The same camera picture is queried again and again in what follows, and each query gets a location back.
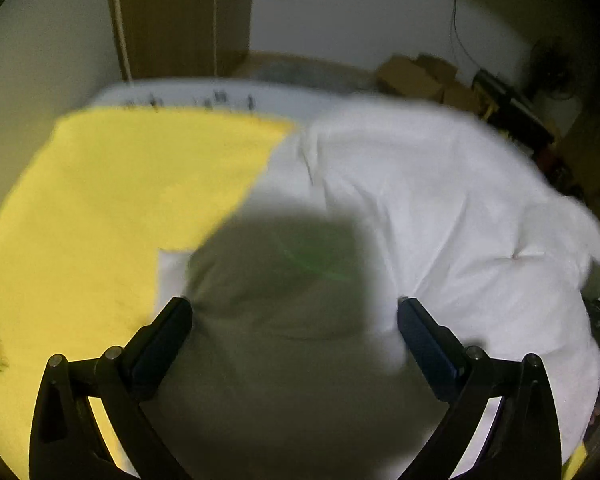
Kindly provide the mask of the white puffer jacket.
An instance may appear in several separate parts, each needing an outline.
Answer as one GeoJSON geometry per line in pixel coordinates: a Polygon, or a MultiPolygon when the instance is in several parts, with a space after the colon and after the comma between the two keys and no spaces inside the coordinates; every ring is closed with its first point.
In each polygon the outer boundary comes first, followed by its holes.
{"type": "Polygon", "coordinates": [[[146,413],[197,479],[400,474],[445,411],[402,297],[489,356],[540,356],[564,455],[600,388],[600,222],[440,106],[356,99],[288,136],[208,240],[161,254],[159,287],[194,328],[146,413]]]}

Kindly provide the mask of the yellow towel mat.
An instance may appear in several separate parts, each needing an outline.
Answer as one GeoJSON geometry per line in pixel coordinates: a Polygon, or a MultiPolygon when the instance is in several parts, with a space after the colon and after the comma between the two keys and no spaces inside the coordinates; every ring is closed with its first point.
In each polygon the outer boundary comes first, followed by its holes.
{"type": "Polygon", "coordinates": [[[18,477],[48,358],[94,358],[148,323],[160,252],[203,242],[291,129],[196,108],[57,123],[0,211],[0,454],[18,477]]]}

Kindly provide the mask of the black yellow box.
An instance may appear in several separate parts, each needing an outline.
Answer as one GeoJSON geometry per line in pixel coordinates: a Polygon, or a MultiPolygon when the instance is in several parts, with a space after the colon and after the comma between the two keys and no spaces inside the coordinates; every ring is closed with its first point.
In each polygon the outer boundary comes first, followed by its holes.
{"type": "Polygon", "coordinates": [[[554,143],[554,134],[547,130],[512,86],[487,70],[478,70],[472,86],[479,86],[495,105],[494,111],[486,120],[491,126],[507,131],[532,150],[554,143]]]}

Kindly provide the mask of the black floor fan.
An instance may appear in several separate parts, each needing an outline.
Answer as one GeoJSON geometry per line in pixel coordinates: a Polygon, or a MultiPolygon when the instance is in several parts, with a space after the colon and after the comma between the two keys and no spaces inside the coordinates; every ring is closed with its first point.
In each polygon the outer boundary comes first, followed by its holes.
{"type": "Polygon", "coordinates": [[[532,47],[526,89],[535,98],[567,101],[584,96],[581,41],[575,36],[545,36],[532,47]]]}

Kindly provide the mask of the cardboard boxes on floor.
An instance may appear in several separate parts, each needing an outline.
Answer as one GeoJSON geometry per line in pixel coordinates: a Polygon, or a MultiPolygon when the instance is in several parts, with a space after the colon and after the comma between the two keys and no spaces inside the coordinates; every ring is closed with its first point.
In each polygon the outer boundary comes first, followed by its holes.
{"type": "Polygon", "coordinates": [[[379,90],[389,96],[431,101],[478,115],[481,104],[476,92],[456,75],[454,65],[426,54],[417,58],[394,54],[375,73],[379,90]]]}

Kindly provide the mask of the wooden wardrobe door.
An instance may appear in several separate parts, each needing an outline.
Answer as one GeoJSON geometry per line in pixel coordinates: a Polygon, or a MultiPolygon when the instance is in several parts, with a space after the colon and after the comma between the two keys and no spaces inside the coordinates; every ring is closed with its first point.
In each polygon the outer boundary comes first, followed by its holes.
{"type": "Polygon", "coordinates": [[[249,52],[252,0],[109,0],[126,82],[227,77],[249,52]]]}

